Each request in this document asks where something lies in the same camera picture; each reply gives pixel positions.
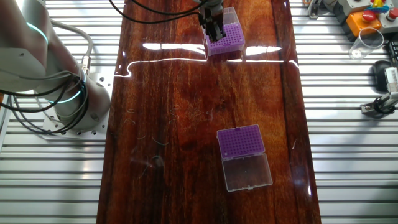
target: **wooden table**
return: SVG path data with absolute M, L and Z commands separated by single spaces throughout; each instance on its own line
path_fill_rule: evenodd
M 161 11 L 192 0 L 141 1 Z M 246 45 L 206 59 L 197 16 L 123 20 L 97 223 L 320 223 L 289 3 L 230 0 Z M 165 18 L 126 1 L 136 19 Z M 258 124 L 273 185 L 227 192 L 217 130 Z

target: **clear plastic box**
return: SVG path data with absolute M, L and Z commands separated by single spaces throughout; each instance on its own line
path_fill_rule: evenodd
M 272 185 L 258 125 L 217 131 L 228 192 Z
M 211 42 L 210 38 L 205 34 L 208 56 L 243 50 L 243 31 L 234 7 L 224 9 L 223 28 L 226 37 L 217 42 Z

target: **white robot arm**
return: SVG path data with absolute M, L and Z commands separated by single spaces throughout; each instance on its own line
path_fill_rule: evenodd
M 44 96 L 54 106 L 58 119 L 67 125 L 87 105 L 84 116 L 75 124 L 75 131 L 85 131 L 96 126 L 107 115 L 110 97 L 98 83 L 90 80 L 89 55 L 83 65 L 73 58 L 55 34 L 55 26 L 63 24 L 51 21 L 43 0 L 0 1 L 0 90 L 16 93 L 34 90 L 38 95 L 48 93 L 56 86 L 63 88 Z M 83 81 L 83 89 L 78 82 Z

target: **clear plastic lid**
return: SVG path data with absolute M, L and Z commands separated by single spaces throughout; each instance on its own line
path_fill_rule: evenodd
M 272 184 L 267 155 L 242 157 L 223 161 L 226 189 L 228 192 L 252 190 Z
M 239 23 L 234 7 L 224 8 L 224 25 Z

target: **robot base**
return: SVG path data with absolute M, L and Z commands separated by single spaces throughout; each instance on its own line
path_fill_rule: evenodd
M 94 82 L 102 84 L 105 87 L 106 91 L 109 93 L 109 96 L 112 96 L 113 76 L 107 78 L 103 74 L 99 73 L 91 73 L 89 74 L 89 76 Z M 48 110 L 47 113 L 50 117 L 57 117 L 57 115 L 55 114 L 55 110 Z M 102 120 L 102 122 L 100 122 L 97 126 L 91 128 L 90 130 L 85 130 L 82 133 L 74 130 L 69 130 L 65 134 L 54 134 L 51 136 L 43 135 L 43 138 L 49 141 L 64 141 L 65 138 L 72 138 L 82 141 L 105 141 L 106 131 L 108 129 L 108 118 L 109 112 L 106 114 L 104 120 Z M 43 129 L 54 131 L 62 127 L 62 123 L 51 121 L 50 119 L 48 119 L 48 117 L 45 117 Z
M 57 117 L 54 110 L 49 111 L 48 114 L 50 117 L 54 117 L 54 118 Z M 95 140 L 105 141 L 106 130 L 108 127 L 108 117 L 109 117 L 109 112 L 106 115 L 106 118 L 99 125 L 95 126 L 91 130 L 86 130 L 84 132 L 69 130 L 62 134 L 43 135 L 43 138 L 48 141 L 63 141 L 65 138 L 81 139 L 84 141 L 87 141 L 87 140 L 89 140 L 89 141 L 95 141 Z M 48 119 L 48 117 L 45 117 L 43 129 L 54 131 L 54 130 L 57 130 L 60 128 L 63 128 L 62 123 L 54 122 L 54 121 Z

